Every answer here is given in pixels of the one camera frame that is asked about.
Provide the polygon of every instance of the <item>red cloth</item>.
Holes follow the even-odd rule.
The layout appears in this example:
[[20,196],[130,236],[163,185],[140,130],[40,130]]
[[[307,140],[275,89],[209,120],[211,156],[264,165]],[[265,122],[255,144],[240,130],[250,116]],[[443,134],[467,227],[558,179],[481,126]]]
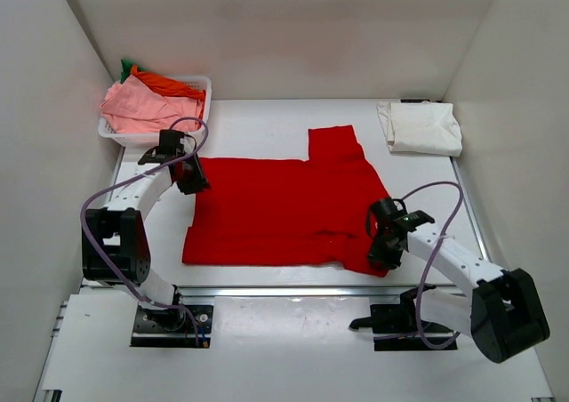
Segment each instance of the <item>red cloth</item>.
[[369,267],[369,206],[388,196],[351,126],[309,130],[309,160],[201,158],[212,188],[196,195],[186,264]]

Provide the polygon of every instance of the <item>purple cable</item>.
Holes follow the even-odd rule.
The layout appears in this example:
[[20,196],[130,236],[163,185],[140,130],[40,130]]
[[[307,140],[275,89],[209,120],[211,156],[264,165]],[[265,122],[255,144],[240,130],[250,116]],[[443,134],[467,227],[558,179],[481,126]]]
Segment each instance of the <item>purple cable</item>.
[[192,314],[190,309],[188,309],[183,304],[175,304],[174,305],[174,304],[163,304],[161,302],[155,302],[155,301],[150,300],[147,296],[139,293],[136,286],[134,286],[134,284],[123,274],[123,272],[115,265],[115,263],[112,262],[112,260],[108,257],[107,253],[105,253],[103,248],[99,245],[99,242],[97,241],[95,236],[91,233],[89,226],[87,226],[87,219],[86,219],[87,208],[96,198],[101,197],[101,196],[103,196],[103,195],[105,195],[105,194],[107,194],[107,193],[109,193],[115,189],[120,189],[121,187],[132,184],[132,183],[140,180],[141,178],[152,175],[153,173],[156,173],[157,171],[164,169],[166,166],[175,165],[175,164],[178,164],[179,162],[182,162],[184,160],[188,160],[191,157],[193,157],[204,146],[205,141],[207,140],[207,137],[209,136],[210,131],[209,131],[209,128],[207,127],[207,125],[205,124],[205,122],[198,119],[197,117],[182,117],[182,118],[176,120],[173,124],[171,124],[169,129],[172,129],[179,122],[182,122],[185,120],[194,120],[194,121],[196,121],[199,124],[204,126],[204,138],[200,141],[199,144],[196,145],[196,147],[190,153],[188,153],[185,156],[177,157],[171,161],[165,162],[165,163],[158,165],[158,166],[156,166],[156,167],[154,167],[154,168],[152,168],[152,169],[150,169],[144,173],[140,173],[138,175],[135,175],[132,178],[129,178],[128,180],[118,182],[117,184],[115,184],[113,186],[107,187],[106,189],[103,189],[101,191],[98,191],[94,195],[91,195],[87,200],[85,200],[83,206],[81,206],[81,213],[79,214],[79,217],[81,219],[81,228],[83,229],[83,232],[85,233],[85,236],[87,237],[87,239],[91,243],[92,247],[95,249],[97,254],[102,258],[102,260],[107,264],[107,266],[113,271],[113,273],[115,273],[115,275],[124,283],[124,285],[132,293],[134,298],[136,298],[139,302],[147,302],[147,303],[152,304],[153,306],[156,306],[160,309],[177,309],[177,310],[183,311],[184,314],[192,322],[192,326],[194,328],[194,336],[196,337],[196,347],[199,347],[197,322],[196,322],[196,318],[194,318],[194,315]]
[[429,274],[430,268],[432,267],[433,262],[435,262],[435,259],[438,255],[438,252],[440,251],[441,246],[442,246],[443,242],[445,241],[443,236],[446,235],[446,231],[448,230],[448,227],[451,225],[451,222],[453,222],[454,217],[456,217],[456,214],[461,209],[462,201],[464,200],[464,193],[462,192],[461,186],[458,185],[454,181],[437,181],[437,182],[431,182],[429,184],[425,184],[423,186],[420,186],[417,189],[412,190],[411,192],[407,193],[405,196],[402,197],[402,199],[405,200],[408,197],[417,193],[418,191],[421,191],[423,189],[427,189],[429,187],[440,186],[440,185],[449,185],[449,186],[456,187],[456,189],[459,190],[459,200],[456,203],[456,206],[454,207],[453,212],[446,219],[445,224],[443,225],[443,228],[441,228],[441,234],[437,240],[437,244],[433,248],[433,251],[430,253],[429,259],[427,260],[427,264],[425,265],[425,269],[423,270],[423,274],[421,275],[421,280],[419,281],[419,286],[417,288],[417,304],[416,304],[416,309],[415,309],[415,321],[417,322],[417,330],[419,331],[419,336],[420,336],[421,340],[423,341],[423,343],[427,347],[429,347],[430,349],[433,349],[433,350],[445,349],[446,347],[453,344],[460,335],[460,333],[454,333],[454,335],[452,337],[450,337],[446,342],[443,342],[441,344],[433,344],[432,342],[430,342],[429,339],[427,338],[427,335],[425,335],[425,328],[423,327],[423,324],[421,322],[421,299],[423,296],[423,292],[425,291],[425,283],[427,282],[427,275]]

